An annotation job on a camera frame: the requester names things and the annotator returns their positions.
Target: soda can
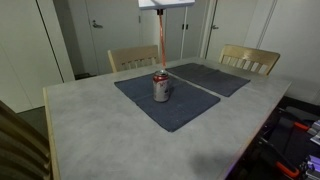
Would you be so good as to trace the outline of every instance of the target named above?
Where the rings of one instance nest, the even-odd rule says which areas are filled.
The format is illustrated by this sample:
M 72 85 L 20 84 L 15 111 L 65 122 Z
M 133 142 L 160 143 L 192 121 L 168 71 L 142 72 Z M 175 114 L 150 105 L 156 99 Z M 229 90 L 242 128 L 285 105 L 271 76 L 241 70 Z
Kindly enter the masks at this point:
M 154 73 L 153 99 L 158 102 L 165 102 L 169 99 L 169 75 L 165 70 Z

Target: wooden chair back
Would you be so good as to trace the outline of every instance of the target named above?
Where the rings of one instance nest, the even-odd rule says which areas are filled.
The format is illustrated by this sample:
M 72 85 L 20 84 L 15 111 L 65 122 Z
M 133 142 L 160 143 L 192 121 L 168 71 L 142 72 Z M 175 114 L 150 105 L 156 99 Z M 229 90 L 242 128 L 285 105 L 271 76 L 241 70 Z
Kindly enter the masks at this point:
M 279 53 L 227 44 L 219 62 L 267 76 L 279 57 Z
M 0 167 L 12 179 L 51 179 L 49 141 L 0 101 Z
M 108 50 L 108 56 L 113 72 L 159 63 L 157 45 Z

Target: dark gray placemat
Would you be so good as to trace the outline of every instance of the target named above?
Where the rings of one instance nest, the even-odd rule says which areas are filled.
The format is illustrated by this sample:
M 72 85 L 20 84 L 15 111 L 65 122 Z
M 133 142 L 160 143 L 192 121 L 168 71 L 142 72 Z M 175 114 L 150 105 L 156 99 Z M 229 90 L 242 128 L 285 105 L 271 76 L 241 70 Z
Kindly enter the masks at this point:
M 220 98 L 170 77 L 171 96 L 167 102 L 153 100 L 153 74 L 115 82 L 127 97 L 169 132 L 174 132 L 217 104 Z
M 230 97 L 250 80 L 195 63 L 168 68 L 168 72 L 226 97 Z

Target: chair backrest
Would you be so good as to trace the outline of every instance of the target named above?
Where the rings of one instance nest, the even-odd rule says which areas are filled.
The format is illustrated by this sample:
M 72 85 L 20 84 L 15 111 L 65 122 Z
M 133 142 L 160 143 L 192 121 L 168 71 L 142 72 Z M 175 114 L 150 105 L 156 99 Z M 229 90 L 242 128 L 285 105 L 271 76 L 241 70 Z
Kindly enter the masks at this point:
M 50 179 L 50 159 L 49 141 L 0 101 L 0 168 L 8 171 L 5 176 Z
M 221 52 L 219 62 L 269 75 L 279 57 L 279 53 L 227 44 Z
M 113 72 L 159 63 L 157 45 L 108 50 L 108 56 Z

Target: door handle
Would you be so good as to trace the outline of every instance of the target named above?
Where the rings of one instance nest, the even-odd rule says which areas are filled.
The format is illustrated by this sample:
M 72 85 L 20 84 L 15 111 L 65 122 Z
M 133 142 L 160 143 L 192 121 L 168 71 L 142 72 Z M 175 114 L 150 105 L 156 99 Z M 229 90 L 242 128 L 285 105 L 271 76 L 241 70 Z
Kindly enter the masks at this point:
M 92 26 L 93 26 L 94 28 L 103 28 L 102 25 L 99 25 L 99 24 L 96 23 L 96 20 L 93 20 L 92 22 L 93 22 Z
M 212 25 L 212 26 L 211 26 L 211 29 L 219 29 L 219 27 L 216 26 L 216 25 Z

